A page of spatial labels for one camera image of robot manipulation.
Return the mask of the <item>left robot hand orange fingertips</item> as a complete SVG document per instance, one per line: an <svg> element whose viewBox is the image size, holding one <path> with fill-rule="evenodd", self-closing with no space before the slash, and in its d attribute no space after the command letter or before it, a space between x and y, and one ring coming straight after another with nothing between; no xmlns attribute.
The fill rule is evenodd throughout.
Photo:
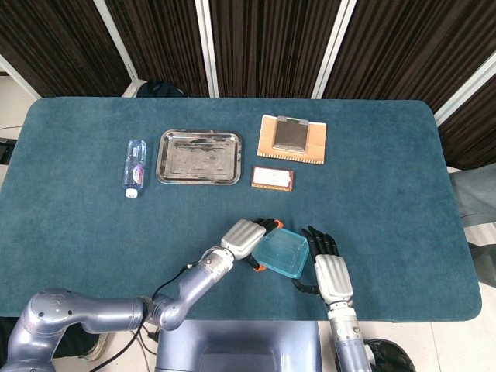
<svg viewBox="0 0 496 372"><path fill-rule="evenodd" d="M255 271L262 271L266 267L255 260L253 251L268 233L283 226L278 219L240 219L221 238L220 247L228 250L234 260L245 260Z"/></svg>

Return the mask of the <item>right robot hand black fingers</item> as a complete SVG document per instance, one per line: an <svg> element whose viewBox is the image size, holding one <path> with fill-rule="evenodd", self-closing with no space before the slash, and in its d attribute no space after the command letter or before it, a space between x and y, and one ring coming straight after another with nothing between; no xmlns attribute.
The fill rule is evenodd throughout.
<svg viewBox="0 0 496 372"><path fill-rule="evenodd" d="M338 303L351 307L353 287L336 241L328 233L320 232L312 226L301 232L309 246L317 285L303 284L298 279L292 279L292 284L302 293L318 295L329 307Z"/></svg>

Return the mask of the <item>blue plastic container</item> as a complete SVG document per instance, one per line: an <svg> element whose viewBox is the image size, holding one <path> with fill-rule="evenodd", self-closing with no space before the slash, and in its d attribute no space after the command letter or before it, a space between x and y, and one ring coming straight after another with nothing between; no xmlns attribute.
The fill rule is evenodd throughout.
<svg viewBox="0 0 496 372"><path fill-rule="evenodd" d="M265 250L307 250L309 252L308 242L305 237L284 228L275 229L267 234L257 248Z"/></svg>

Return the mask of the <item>clear plastic container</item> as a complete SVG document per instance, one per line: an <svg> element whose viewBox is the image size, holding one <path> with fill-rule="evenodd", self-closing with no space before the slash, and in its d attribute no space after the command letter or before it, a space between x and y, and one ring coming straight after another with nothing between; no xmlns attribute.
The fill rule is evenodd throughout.
<svg viewBox="0 0 496 372"><path fill-rule="evenodd" d="M291 279L301 276L305 261L308 257L307 250L269 250L257 248L253 253L255 260L268 269Z"/></svg>

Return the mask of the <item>red bordered card box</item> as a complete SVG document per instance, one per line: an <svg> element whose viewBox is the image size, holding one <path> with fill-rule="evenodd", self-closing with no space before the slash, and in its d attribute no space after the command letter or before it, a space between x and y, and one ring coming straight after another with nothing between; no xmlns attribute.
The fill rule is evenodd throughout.
<svg viewBox="0 0 496 372"><path fill-rule="evenodd" d="M251 186L278 191L292 191L294 172L269 167L253 167Z"/></svg>

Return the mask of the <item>blue table cloth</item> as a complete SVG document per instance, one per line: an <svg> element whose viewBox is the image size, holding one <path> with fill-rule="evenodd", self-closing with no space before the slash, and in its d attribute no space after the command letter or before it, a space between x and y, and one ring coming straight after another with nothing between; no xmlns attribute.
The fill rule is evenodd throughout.
<svg viewBox="0 0 496 372"><path fill-rule="evenodd" d="M257 156L263 115L327 125L325 163ZM162 134L242 137L230 186L163 184ZM126 147L146 142L143 188L122 186ZM251 186L253 167L294 172L292 191ZM462 321L481 295L433 114L421 101L44 98L29 109L0 188L0 316L46 288L135 298L159 287L240 219L328 233L361 320Z"/></svg>

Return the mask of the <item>stainless steel tray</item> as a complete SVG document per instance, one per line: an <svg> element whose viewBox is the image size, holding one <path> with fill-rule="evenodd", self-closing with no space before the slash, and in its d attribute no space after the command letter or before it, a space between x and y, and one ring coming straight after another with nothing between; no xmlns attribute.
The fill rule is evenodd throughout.
<svg viewBox="0 0 496 372"><path fill-rule="evenodd" d="M230 186L240 179L242 153L235 132L169 129L160 138L156 177L163 184Z"/></svg>

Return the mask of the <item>black trash bin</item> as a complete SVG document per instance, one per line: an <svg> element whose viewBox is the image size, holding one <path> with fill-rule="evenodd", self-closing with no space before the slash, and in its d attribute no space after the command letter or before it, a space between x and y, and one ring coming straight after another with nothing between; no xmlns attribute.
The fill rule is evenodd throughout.
<svg viewBox="0 0 496 372"><path fill-rule="evenodd" d="M411 358L398 344L367 339L364 345L372 372L416 372Z"/></svg>

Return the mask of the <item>dark grey flat device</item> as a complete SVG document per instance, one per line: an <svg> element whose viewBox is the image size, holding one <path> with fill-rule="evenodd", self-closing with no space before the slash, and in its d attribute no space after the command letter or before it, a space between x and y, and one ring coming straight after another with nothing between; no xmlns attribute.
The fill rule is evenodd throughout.
<svg viewBox="0 0 496 372"><path fill-rule="evenodd" d="M278 116L274 130L272 147L293 153L305 153L308 139L309 121L286 116Z"/></svg>

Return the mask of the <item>clear plastic water bottle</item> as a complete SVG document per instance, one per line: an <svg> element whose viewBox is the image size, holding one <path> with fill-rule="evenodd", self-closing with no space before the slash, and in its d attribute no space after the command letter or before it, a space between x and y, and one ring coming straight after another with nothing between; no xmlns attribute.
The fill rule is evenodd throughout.
<svg viewBox="0 0 496 372"><path fill-rule="evenodd" d="M146 166L146 142L131 139L126 147L122 186L127 198L137 198L143 188Z"/></svg>

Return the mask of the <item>person leg grey trousers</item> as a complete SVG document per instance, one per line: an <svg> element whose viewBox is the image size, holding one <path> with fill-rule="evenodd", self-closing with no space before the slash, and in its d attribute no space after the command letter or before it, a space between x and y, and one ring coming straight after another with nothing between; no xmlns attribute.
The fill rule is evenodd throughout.
<svg viewBox="0 0 496 372"><path fill-rule="evenodd" d="M496 223L496 163L449 175L463 226Z"/></svg>

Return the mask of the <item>black bag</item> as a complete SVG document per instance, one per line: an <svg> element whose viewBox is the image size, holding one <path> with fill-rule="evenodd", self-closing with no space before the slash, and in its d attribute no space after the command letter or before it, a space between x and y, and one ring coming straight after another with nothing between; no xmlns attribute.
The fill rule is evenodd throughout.
<svg viewBox="0 0 496 372"><path fill-rule="evenodd" d="M166 81L148 81L140 86L137 98L185 98L186 94Z"/></svg>

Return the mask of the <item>white shoe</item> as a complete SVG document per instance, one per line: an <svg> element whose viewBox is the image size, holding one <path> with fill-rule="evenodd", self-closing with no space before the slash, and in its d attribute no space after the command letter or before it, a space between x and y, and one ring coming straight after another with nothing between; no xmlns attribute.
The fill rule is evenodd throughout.
<svg viewBox="0 0 496 372"><path fill-rule="evenodd" d="M78 356L79 359L87 360L89 362L93 362L98 360L102 354L105 352L105 349L108 345L109 334L102 333L98 336L98 340L96 344L87 352Z"/></svg>

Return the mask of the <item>dark ribbed partition panel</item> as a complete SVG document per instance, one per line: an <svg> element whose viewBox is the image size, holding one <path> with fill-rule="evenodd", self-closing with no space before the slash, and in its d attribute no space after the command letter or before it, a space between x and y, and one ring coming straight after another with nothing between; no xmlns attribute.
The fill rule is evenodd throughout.
<svg viewBox="0 0 496 372"><path fill-rule="evenodd" d="M105 0L138 78L208 97L195 0Z"/></svg>
<svg viewBox="0 0 496 372"><path fill-rule="evenodd" d="M323 98L437 111L496 52L496 0L356 0Z"/></svg>
<svg viewBox="0 0 496 372"><path fill-rule="evenodd" d="M449 167L496 163L496 74L439 127L439 136Z"/></svg>
<svg viewBox="0 0 496 372"><path fill-rule="evenodd" d="M208 94L323 96L357 0L195 0Z"/></svg>
<svg viewBox="0 0 496 372"><path fill-rule="evenodd" d="M0 55L43 98L120 96L131 82L93 0L0 0Z"/></svg>

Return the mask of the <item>person leg black trousers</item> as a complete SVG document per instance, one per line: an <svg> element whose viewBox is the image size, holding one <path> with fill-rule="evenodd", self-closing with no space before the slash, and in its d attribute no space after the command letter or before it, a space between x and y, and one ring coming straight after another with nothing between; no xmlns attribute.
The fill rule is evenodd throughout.
<svg viewBox="0 0 496 372"><path fill-rule="evenodd" d="M98 334L87 333L79 325L71 326L64 333L53 358L86 355L96 347L98 340Z"/></svg>

